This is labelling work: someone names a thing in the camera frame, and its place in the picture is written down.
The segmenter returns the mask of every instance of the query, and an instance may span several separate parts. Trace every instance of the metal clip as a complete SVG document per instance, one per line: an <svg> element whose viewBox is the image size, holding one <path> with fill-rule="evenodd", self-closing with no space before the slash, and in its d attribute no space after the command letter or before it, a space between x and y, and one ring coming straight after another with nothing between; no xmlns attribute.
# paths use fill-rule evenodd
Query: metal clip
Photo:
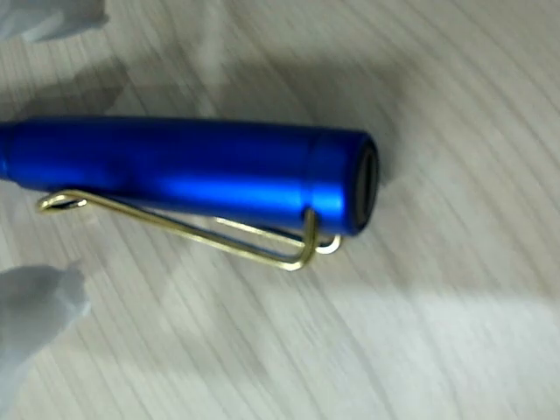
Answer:
<svg viewBox="0 0 560 420"><path fill-rule="evenodd" d="M188 225L179 220L147 212L141 208L82 190L62 190L50 194L38 201L37 209L43 214L54 214L72 208L84 207L86 204L92 204L111 210L138 221L146 222L152 226L162 228L175 235L205 243L206 245L210 245L211 247L226 251L230 254L242 256L249 260L265 263L288 271L299 270L304 267L312 259L315 252L319 254L331 254L339 248L341 243L341 237L339 235L334 236L328 243L319 243L318 217L310 208L305 210L304 213L304 230L301 237L279 230L251 227L235 221L216 218L219 223L230 226L231 228L237 228L243 232L296 246L299 248L299 251L294 255L280 255L272 250L258 248L255 245L237 241L222 234Z"/></svg>

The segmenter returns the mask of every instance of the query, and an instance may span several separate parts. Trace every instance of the blue pen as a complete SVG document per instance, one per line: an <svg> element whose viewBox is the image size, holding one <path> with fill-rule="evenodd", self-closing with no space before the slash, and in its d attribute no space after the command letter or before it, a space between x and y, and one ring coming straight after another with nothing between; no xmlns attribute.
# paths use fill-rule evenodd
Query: blue pen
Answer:
<svg viewBox="0 0 560 420"><path fill-rule="evenodd" d="M49 192L39 210L90 203L286 270L367 225L378 168L363 131L140 117L0 125L0 179ZM279 255L143 207L217 217L297 253ZM333 239L320 243L320 235Z"/></svg>

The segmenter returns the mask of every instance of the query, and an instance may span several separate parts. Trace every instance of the blurry white object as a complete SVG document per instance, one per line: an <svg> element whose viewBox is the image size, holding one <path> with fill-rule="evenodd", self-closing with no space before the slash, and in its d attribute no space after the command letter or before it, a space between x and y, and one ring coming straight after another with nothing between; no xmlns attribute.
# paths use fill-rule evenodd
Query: blurry white object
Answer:
<svg viewBox="0 0 560 420"><path fill-rule="evenodd" d="M32 266L0 274L0 417L13 403L32 356L88 310L76 268Z"/></svg>
<svg viewBox="0 0 560 420"><path fill-rule="evenodd" d="M0 40L69 37L107 20L104 0L0 0Z"/></svg>

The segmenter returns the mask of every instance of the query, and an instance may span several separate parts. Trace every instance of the pen cap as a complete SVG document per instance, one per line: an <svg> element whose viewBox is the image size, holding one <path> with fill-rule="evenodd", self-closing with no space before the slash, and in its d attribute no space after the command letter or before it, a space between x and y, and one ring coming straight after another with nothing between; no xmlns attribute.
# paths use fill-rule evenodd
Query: pen cap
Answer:
<svg viewBox="0 0 560 420"><path fill-rule="evenodd" d="M326 234L356 235L375 202L378 157L363 131L155 118L48 118L0 131L21 186L274 228L312 208Z"/></svg>

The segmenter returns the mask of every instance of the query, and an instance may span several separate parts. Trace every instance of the light wooden surface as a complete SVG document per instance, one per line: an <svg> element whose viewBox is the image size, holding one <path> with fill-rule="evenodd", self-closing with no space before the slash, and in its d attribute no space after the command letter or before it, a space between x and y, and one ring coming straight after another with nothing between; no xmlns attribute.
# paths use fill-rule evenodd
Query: light wooden surface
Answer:
<svg viewBox="0 0 560 420"><path fill-rule="evenodd" d="M3 119L224 116L370 130L373 222L289 274L0 185L2 270L78 263L93 311L12 418L560 418L560 4L114 0L2 44Z"/></svg>

